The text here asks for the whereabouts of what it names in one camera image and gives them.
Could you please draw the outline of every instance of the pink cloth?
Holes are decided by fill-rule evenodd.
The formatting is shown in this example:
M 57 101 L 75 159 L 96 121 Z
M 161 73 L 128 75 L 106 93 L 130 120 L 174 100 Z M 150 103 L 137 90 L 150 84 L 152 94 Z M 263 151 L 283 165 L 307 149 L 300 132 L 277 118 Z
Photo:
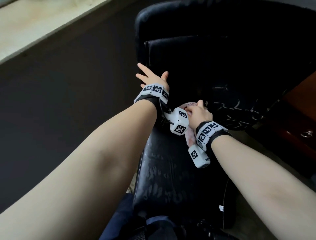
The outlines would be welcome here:
M 185 103 L 182 104 L 179 108 L 185 109 L 188 106 L 197 106 L 197 103 L 194 102 L 190 102 L 190 103 Z M 187 112 L 189 116 L 192 116 L 192 113 L 189 111 Z M 193 144 L 195 144 L 195 134 L 194 134 L 194 129 L 189 128 L 186 132 L 185 132 L 185 139 L 186 139 L 186 144 L 188 145 L 188 147 L 191 147 Z

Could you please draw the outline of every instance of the chair seat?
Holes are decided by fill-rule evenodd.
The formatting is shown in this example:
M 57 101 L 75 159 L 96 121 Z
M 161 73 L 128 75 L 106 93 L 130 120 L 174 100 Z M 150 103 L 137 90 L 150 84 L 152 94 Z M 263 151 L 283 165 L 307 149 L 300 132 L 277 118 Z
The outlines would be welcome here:
M 196 168 L 184 136 L 154 127 L 138 167 L 133 212 L 145 218 L 206 219 L 218 227 L 223 226 L 224 217 L 228 228 L 234 222 L 235 192 L 215 158 L 208 167 Z

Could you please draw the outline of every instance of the person's right hand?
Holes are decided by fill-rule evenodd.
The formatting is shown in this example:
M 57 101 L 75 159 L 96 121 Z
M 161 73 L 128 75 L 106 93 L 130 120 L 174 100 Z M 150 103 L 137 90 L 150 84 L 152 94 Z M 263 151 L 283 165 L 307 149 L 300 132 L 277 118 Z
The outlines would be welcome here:
M 197 106 L 188 106 L 185 111 L 192 112 L 192 116 L 188 114 L 190 127 L 194 130 L 204 121 L 213 121 L 213 114 L 211 114 L 203 104 L 203 100 L 197 102 Z

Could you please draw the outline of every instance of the person's left hand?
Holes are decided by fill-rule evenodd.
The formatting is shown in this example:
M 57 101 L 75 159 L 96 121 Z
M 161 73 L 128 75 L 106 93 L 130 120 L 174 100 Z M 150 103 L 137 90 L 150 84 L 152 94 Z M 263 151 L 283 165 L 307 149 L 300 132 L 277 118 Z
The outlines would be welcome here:
M 165 87 L 167 91 L 169 91 L 169 85 L 167 84 L 167 78 L 168 78 L 168 72 L 165 71 L 161 78 L 158 77 L 156 74 L 154 74 L 148 67 L 144 66 L 141 63 L 138 63 L 137 66 L 147 75 L 143 76 L 139 73 L 136 74 L 136 77 L 142 80 L 144 83 L 147 84 L 153 84 L 153 83 L 159 83 Z

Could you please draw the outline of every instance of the motion capture tracker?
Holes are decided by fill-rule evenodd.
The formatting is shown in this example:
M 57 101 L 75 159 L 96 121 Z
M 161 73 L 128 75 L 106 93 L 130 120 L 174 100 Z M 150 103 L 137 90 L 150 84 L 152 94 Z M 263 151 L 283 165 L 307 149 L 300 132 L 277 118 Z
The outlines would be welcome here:
M 227 131 L 228 129 L 219 125 L 216 122 L 208 122 L 205 123 L 203 126 L 199 126 L 199 131 L 197 132 L 196 136 L 196 143 L 199 145 L 200 148 L 202 148 L 204 151 L 206 151 L 206 144 L 209 142 L 210 137 L 221 130 Z
M 154 97 L 158 97 L 164 104 L 168 103 L 169 92 L 165 89 L 165 87 L 159 83 L 146 85 L 143 90 L 139 93 L 137 98 L 134 99 L 134 103 L 140 98 L 142 95 L 152 95 Z
M 185 110 L 175 108 L 171 113 L 163 113 L 170 123 L 170 131 L 176 135 L 183 135 L 189 127 L 189 119 Z
M 203 151 L 203 149 L 201 149 L 196 144 L 193 144 L 191 147 L 189 147 L 189 153 L 194 165 L 197 168 L 207 167 L 211 163 L 210 158 L 207 156 L 205 151 Z

